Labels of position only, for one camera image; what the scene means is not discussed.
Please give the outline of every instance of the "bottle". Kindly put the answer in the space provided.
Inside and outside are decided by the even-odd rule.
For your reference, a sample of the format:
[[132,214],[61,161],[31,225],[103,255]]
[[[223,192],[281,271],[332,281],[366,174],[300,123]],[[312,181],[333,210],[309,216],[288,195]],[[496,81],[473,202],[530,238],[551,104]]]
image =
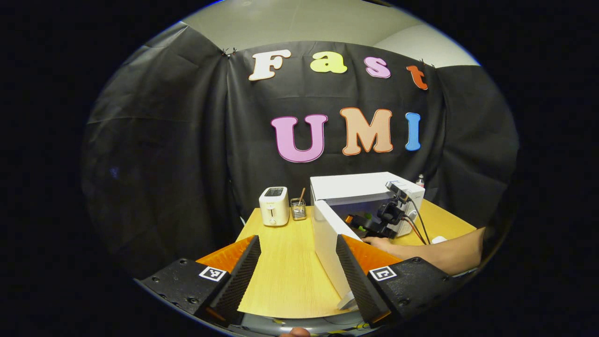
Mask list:
[[424,188],[424,176],[422,174],[418,176],[418,180],[416,180],[416,185]]

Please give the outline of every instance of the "wire mesh cup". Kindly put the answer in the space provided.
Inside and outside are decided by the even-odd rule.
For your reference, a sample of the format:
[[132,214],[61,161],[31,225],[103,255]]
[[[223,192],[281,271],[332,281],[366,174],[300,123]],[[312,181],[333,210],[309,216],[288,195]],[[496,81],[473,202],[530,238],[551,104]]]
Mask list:
[[302,198],[291,199],[291,214],[294,220],[306,219],[305,202]]

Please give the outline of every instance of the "wooden table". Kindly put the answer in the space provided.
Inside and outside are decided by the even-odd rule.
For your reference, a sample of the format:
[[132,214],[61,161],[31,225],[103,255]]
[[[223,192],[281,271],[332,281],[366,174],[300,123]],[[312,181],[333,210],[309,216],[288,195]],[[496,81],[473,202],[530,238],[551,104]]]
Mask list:
[[[275,318],[314,318],[342,314],[337,309],[341,300],[326,275],[314,250],[312,229],[313,207],[307,207],[307,219],[285,226],[267,227],[262,224],[260,209],[255,209],[237,240],[257,234],[262,254],[239,311]],[[453,239],[475,228],[457,216],[426,201],[422,201],[420,215],[428,237],[443,236]],[[424,235],[420,221],[416,221]],[[422,245],[416,234],[393,240],[400,245]]]

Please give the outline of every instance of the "white toaster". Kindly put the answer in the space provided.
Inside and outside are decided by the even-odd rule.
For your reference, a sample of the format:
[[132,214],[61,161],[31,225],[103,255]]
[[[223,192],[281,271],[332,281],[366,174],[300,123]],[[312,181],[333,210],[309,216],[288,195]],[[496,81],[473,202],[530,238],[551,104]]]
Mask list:
[[260,198],[262,223],[266,226],[283,226],[289,221],[289,194],[286,187],[269,187]]

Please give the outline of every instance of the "human hand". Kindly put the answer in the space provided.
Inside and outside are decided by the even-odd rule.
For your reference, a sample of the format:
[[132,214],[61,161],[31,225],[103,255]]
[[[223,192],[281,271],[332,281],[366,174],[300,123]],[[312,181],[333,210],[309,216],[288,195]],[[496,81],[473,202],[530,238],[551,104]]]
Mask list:
[[391,243],[390,239],[382,237],[367,236],[363,237],[362,241],[369,243],[371,246],[376,247],[387,253],[391,253],[392,247],[394,247],[394,244]]
[[294,327],[289,333],[282,333],[279,337],[310,337],[310,332],[303,327]]

